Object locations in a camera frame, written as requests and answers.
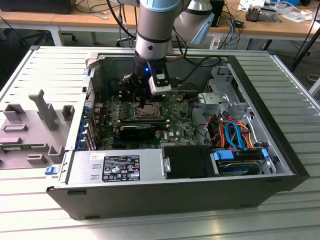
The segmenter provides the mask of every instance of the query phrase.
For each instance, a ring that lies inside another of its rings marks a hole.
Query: warning label
[[[140,180],[140,156],[105,156],[102,180],[104,182]]]

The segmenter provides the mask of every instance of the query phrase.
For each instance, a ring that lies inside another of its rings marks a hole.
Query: floor
[[[11,30],[7,36],[6,40],[0,41],[0,88],[6,84],[6,81],[16,69],[21,59],[28,51],[28,47],[22,47],[19,43],[19,36],[26,36],[29,34],[37,33],[35,30],[18,30],[15,33]],[[94,47],[92,43],[90,32],[74,32],[77,41],[73,42],[70,36],[64,36],[64,42],[66,46],[87,46]],[[116,40],[119,39],[118,33],[96,33],[97,40],[100,47],[115,47]],[[237,49],[245,49],[248,44],[248,39],[241,39],[237,46]],[[30,45],[33,44],[33,40],[28,40]],[[53,42],[42,41],[42,45],[53,46]],[[201,45],[190,45],[190,48],[201,48],[208,49],[210,45],[210,39],[207,38]],[[297,53],[297,49],[289,41],[284,40],[274,40],[270,45],[268,51],[272,54],[276,54],[288,67],[291,66],[293,59]],[[307,80],[308,75],[320,75],[320,42],[316,42],[310,50],[308,56],[304,57],[302,62],[296,68],[294,74],[300,80],[300,82],[309,89],[312,86],[312,82]]]

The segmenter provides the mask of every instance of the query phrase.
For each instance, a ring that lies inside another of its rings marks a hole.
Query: office chair
[[[28,35],[28,36],[24,36],[24,37],[21,37],[19,38],[19,43],[22,47],[25,47],[27,44],[26,44],[26,41],[27,39],[33,39],[33,38],[37,38],[37,40],[35,40],[35,42],[32,44],[32,45],[40,45],[40,43],[42,42],[42,40],[45,40],[47,43],[49,42],[49,40],[51,40],[52,42],[54,41],[52,36],[51,36],[51,33],[50,31],[47,31],[47,30],[37,30],[39,33],[36,33],[36,34],[31,34],[31,35]],[[67,32],[63,32],[61,35],[63,36],[72,36],[72,41],[76,42],[77,41],[77,38],[76,36],[73,34],[73,33],[67,33]]]

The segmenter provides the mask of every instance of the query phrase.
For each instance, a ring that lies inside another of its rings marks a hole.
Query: robotic arm
[[[171,90],[166,55],[174,26],[185,40],[201,43],[212,24],[210,0],[113,0],[139,6],[134,66],[122,83],[143,108],[146,99]]]

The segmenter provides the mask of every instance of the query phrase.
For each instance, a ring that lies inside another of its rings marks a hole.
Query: wooden desk
[[[241,34],[242,38],[252,39],[272,39],[272,40],[296,40],[301,41],[307,36],[310,29],[310,22],[303,21],[296,23],[290,21],[282,16],[278,16],[276,22],[249,22],[246,21],[244,11],[238,11],[238,3],[240,0],[229,0],[229,6],[232,15],[237,16],[236,19],[244,22],[244,28]],[[105,4],[105,0],[89,0],[90,6],[97,4]],[[318,1],[312,1],[310,8],[315,8],[319,4]],[[78,8],[82,11],[89,11],[86,2],[80,4]],[[98,6],[94,8],[95,11],[107,9],[107,5]],[[119,8],[114,8],[115,14],[118,15]],[[136,31],[136,21],[134,8],[125,6],[125,13],[127,18],[127,27],[131,33]],[[17,29],[38,29],[49,30],[56,46],[63,46],[61,31],[81,31],[81,32],[118,32],[119,26],[113,18],[110,10],[107,15],[108,19],[102,19],[90,13],[83,13],[74,9],[69,15],[53,14],[53,13],[29,13],[29,12],[1,12],[2,16],[13,28]],[[0,28],[7,28],[8,26],[0,20]],[[212,37],[211,47],[214,42],[219,41],[220,38],[227,35],[230,31],[226,21],[222,19],[219,27],[212,27],[208,36]],[[316,28],[311,31],[310,37],[316,32]]]
[[[289,19],[286,19],[280,15],[277,16],[277,19],[275,22],[268,22],[268,21],[257,21],[257,22],[251,22],[246,20],[246,12],[245,11],[238,11],[238,5],[236,3],[239,3],[239,0],[229,0],[227,1],[228,8],[230,10],[230,13],[233,16],[238,16],[235,19],[239,20],[241,22],[244,22],[244,28],[242,31],[242,34],[244,35],[272,35],[272,36],[287,36],[291,40],[291,36],[294,37],[306,37],[309,30],[310,30],[310,21],[303,21],[300,23],[291,21]],[[308,7],[310,7],[311,11],[315,12],[319,4],[319,1],[312,1]],[[214,32],[229,32],[230,28],[228,27],[226,21],[224,19],[221,20],[219,27],[217,28],[211,28],[211,31]],[[317,29],[313,29],[310,33],[310,36],[312,37]]]

